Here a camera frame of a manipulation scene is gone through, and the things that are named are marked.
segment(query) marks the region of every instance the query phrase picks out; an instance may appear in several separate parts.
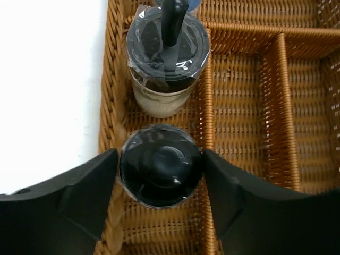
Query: beige jar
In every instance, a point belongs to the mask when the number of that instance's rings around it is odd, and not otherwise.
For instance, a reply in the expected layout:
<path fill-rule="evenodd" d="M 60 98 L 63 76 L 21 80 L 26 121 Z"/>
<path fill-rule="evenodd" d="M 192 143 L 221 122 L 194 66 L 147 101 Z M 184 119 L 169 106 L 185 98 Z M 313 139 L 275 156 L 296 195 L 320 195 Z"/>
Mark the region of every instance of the beige jar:
<path fill-rule="evenodd" d="M 132 88 L 137 104 L 143 112 L 155 118 L 168 118 L 177 114 L 192 92 L 195 84 L 191 84 L 188 88 L 173 92 L 161 93 L 146 88 L 131 73 Z"/>

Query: basket divider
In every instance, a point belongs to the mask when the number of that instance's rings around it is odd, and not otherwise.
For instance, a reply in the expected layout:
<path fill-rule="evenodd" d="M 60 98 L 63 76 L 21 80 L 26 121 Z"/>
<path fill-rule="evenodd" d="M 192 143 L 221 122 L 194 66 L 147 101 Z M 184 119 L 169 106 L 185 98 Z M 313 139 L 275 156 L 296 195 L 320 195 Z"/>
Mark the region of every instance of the basket divider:
<path fill-rule="evenodd" d="M 276 37 L 260 72 L 266 180 L 300 190 L 285 35 Z"/>

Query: round black cap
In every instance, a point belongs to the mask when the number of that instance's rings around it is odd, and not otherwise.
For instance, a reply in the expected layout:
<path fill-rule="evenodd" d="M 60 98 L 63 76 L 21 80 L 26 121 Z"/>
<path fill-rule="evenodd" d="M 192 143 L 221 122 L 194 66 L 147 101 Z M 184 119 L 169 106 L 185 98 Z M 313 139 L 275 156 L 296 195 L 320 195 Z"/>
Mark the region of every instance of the round black cap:
<path fill-rule="evenodd" d="M 176 206 L 202 177 L 201 153 L 183 130 L 156 124 L 133 134 L 123 147 L 120 177 L 128 194 L 148 207 Z"/>

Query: black lid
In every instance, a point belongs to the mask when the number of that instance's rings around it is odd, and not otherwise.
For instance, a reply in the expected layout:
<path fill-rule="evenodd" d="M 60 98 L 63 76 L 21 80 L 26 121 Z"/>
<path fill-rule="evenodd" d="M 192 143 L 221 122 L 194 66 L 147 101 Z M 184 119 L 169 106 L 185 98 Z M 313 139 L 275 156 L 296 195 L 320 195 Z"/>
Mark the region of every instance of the black lid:
<path fill-rule="evenodd" d="M 170 92 L 193 84 L 210 52 L 204 26 L 190 13 L 175 13 L 173 3 L 177 2 L 186 0 L 164 1 L 162 9 L 143 6 L 127 33 L 130 68 L 159 87 L 176 87 Z"/>
<path fill-rule="evenodd" d="M 122 184 L 146 206 L 175 206 L 189 197 L 202 177 L 201 153 L 183 130 L 155 124 L 132 135 L 120 161 Z"/>

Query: woven basket wall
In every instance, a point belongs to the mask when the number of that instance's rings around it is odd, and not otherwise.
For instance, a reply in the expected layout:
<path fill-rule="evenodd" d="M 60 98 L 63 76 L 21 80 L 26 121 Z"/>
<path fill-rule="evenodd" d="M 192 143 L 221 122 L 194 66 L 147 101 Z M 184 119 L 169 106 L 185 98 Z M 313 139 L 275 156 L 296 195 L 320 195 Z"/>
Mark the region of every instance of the woven basket wall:
<path fill-rule="evenodd" d="M 165 120 L 136 105 L 126 64 L 126 33 L 145 4 L 109 0 L 100 152 L 143 126 L 171 123 L 271 183 L 312 194 L 340 185 L 339 0 L 203 0 L 212 54 L 184 108 Z M 204 181 L 170 210 L 140 206 L 116 183 L 95 254 L 219 250 Z"/>

